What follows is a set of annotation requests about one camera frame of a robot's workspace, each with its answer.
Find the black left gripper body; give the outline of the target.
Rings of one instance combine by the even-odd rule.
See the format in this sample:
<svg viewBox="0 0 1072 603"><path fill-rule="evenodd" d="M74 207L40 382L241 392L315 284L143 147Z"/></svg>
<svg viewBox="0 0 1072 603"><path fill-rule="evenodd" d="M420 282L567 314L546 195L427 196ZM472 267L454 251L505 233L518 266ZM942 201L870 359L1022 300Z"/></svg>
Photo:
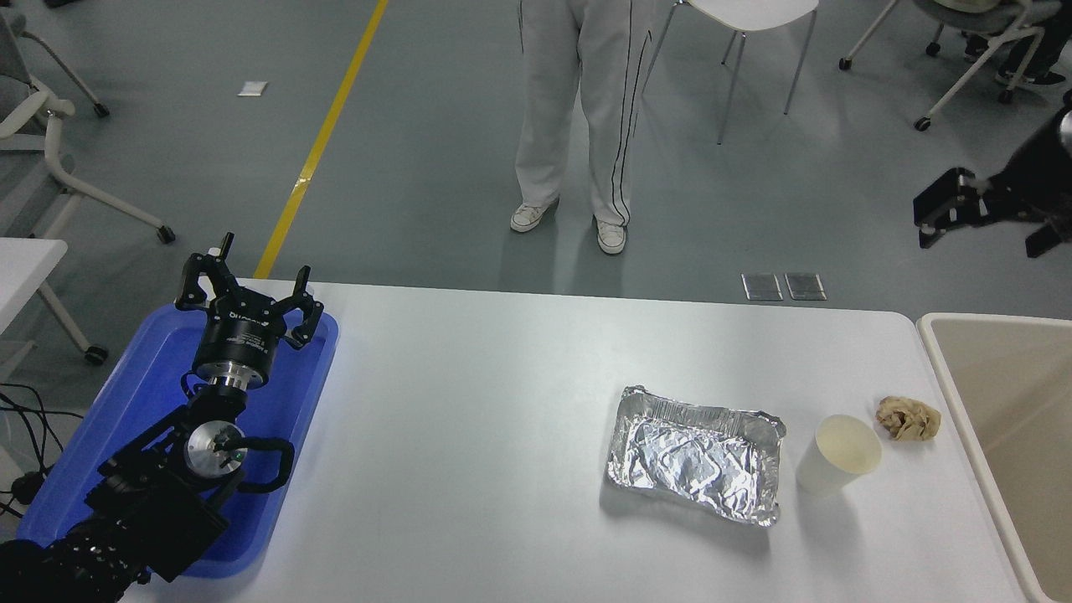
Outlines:
<svg viewBox="0 0 1072 603"><path fill-rule="evenodd" d="M286 330L273 305L276 298L265 295L226 295L210 302L193 361L195 373L207 378L212 366L237 363L257 377L271 376L276 350Z"/></svg>

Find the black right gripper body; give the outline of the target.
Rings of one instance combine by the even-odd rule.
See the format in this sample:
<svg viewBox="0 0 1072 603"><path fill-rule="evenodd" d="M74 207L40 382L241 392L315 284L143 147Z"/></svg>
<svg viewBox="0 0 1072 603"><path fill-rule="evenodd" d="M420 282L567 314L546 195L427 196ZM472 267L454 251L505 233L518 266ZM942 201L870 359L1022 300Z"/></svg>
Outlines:
<svg viewBox="0 0 1072 603"><path fill-rule="evenodd" d="M1069 220L1071 211L1071 117L1053 115L1039 126L989 183L1045 217Z"/></svg>

